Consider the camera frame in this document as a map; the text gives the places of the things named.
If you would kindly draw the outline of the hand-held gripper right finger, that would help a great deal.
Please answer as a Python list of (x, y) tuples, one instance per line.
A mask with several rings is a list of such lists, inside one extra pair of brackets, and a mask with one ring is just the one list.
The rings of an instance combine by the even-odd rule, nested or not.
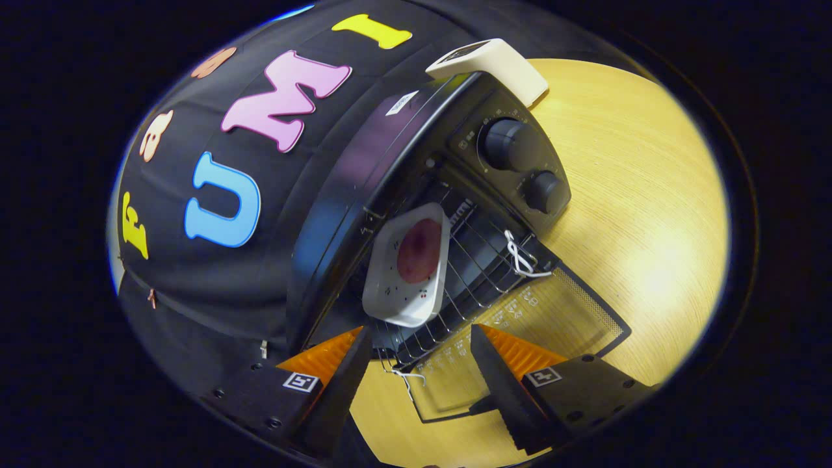
[(528, 455), (570, 445), (656, 391), (594, 354), (567, 359), (484, 324), (472, 326), (470, 349), (515, 447)]

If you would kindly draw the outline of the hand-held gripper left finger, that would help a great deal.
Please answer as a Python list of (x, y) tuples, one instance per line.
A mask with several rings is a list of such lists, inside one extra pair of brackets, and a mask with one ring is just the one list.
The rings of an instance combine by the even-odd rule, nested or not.
[(278, 365), (249, 364), (201, 401), (270, 448), (330, 459), (371, 354), (371, 333), (359, 326)]

